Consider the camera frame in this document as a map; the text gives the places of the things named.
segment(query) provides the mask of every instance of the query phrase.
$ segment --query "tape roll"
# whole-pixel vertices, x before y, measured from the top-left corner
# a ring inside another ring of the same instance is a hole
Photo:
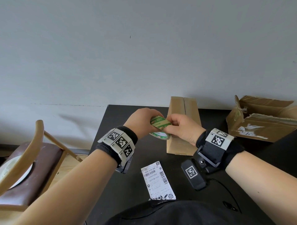
[[[170,123],[170,121],[166,120],[165,118],[163,118],[161,116],[155,116],[155,117],[151,118],[151,125],[162,130],[165,127],[167,127],[168,125],[171,125],[171,123]],[[170,134],[167,134],[164,131],[153,132],[153,133],[150,133],[150,135],[153,135],[154,137],[162,139],[162,140],[168,140],[171,136]]]

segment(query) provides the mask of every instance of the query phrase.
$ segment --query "person's left hand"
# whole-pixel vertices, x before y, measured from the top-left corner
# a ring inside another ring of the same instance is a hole
[[[155,109],[138,109],[127,119],[124,126],[134,131],[138,139],[141,139],[151,132],[160,131],[150,123],[151,118],[158,115],[164,117],[159,111]]]

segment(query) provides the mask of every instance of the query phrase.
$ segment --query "metal screw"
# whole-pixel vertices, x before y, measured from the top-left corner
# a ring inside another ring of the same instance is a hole
[[[203,159],[200,160],[199,163],[200,163],[201,165],[205,165],[205,161],[204,161]]]

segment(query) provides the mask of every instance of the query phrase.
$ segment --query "black cable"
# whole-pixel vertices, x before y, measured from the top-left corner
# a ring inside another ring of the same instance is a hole
[[[220,185],[222,185],[222,186],[229,192],[229,194],[231,195],[231,197],[232,197],[233,200],[235,201],[235,203],[236,203],[236,205],[237,205],[237,207],[238,207],[239,212],[242,214],[242,211],[241,211],[241,209],[240,209],[240,207],[239,207],[239,204],[237,203],[237,201],[236,201],[236,199],[234,198],[234,196],[233,196],[233,194],[231,193],[231,191],[229,191],[229,189],[228,189],[222,182],[220,182],[220,181],[217,180],[217,179],[209,178],[208,180],[214,180],[214,181],[218,182]]]

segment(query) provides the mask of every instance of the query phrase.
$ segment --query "cardboard box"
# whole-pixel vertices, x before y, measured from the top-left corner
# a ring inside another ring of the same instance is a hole
[[[281,101],[253,96],[235,96],[235,107],[227,116],[228,133],[232,136],[275,142],[297,129],[297,106],[294,101]]]
[[[195,99],[171,97],[168,116],[173,113],[187,115],[196,123],[201,125],[197,102]],[[192,156],[196,150],[197,148],[195,146],[175,135],[172,135],[171,138],[167,140],[167,153]]]

